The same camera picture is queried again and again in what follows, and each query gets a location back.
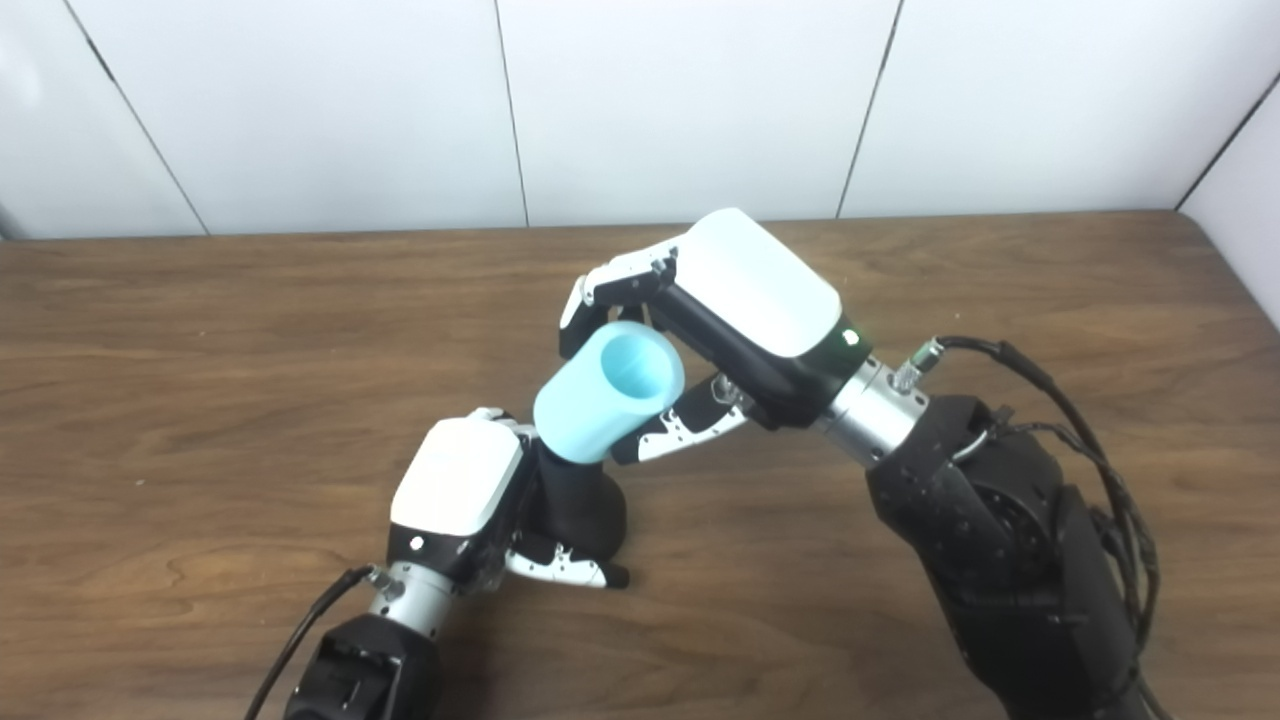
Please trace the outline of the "right white-black robot hand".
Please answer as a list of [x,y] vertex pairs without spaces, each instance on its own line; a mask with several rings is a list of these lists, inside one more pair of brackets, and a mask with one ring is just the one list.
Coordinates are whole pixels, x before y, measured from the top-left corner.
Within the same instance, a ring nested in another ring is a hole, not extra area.
[[836,288],[736,208],[580,275],[559,320],[561,356],[609,319],[649,323],[714,368],[613,443],[621,465],[748,421],[810,428],[870,356]]

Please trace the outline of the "left white-black robot hand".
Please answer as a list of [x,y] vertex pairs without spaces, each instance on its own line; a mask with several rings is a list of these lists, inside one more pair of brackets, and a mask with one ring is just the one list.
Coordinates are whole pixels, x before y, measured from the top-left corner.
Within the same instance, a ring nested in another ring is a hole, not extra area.
[[625,496],[600,462],[562,459],[531,425],[480,407],[425,436],[390,502],[378,584],[389,600],[413,583],[486,592],[507,574],[621,591],[626,530]]

